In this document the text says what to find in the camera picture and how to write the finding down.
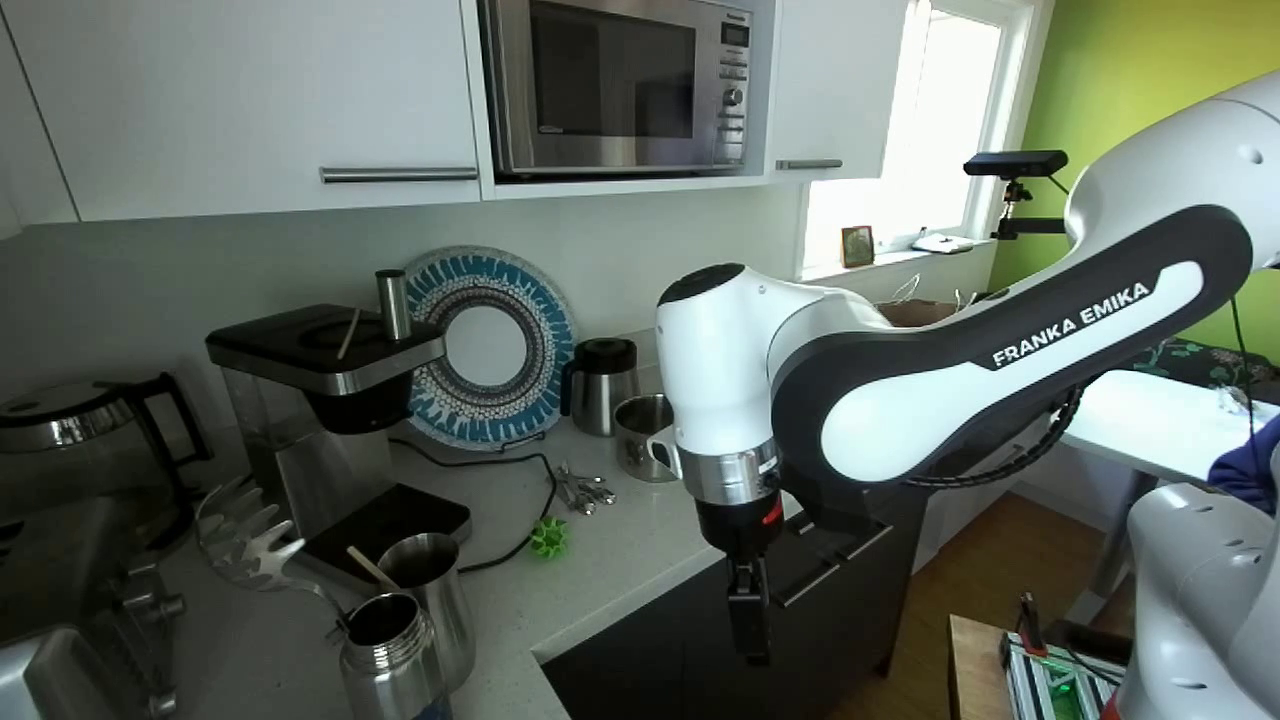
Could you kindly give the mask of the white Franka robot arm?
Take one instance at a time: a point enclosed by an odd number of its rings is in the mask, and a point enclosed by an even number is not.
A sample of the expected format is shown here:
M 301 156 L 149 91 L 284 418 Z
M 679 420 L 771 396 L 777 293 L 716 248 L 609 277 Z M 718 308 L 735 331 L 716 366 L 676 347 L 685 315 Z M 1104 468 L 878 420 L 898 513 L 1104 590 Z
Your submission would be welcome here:
M 1104 153 L 1062 206 L 1066 257 L 923 330 L 843 289 L 706 263 L 656 306 L 673 459 L 726 556 L 726 627 L 768 643 L 782 509 L 855 525 L 890 486 L 963 490 L 1087 379 L 1222 308 L 1280 259 L 1280 75 Z

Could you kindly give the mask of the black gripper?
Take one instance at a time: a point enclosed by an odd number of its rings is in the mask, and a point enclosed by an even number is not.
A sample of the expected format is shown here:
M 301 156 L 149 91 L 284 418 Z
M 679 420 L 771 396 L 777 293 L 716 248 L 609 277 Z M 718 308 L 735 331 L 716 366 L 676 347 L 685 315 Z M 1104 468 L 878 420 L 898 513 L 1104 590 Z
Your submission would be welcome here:
M 718 505 L 699 505 L 697 509 L 699 534 L 713 549 L 733 556 L 726 563 L 726 623 L 735 653 L 746 665 L 768 665 L 771 643 L 768 643 L 768 582 L 765 563 L 754 556 L 768 551 L 777 534 L 782 530 L 782 499 L 765 496 L 752 505 L 718 509 Z

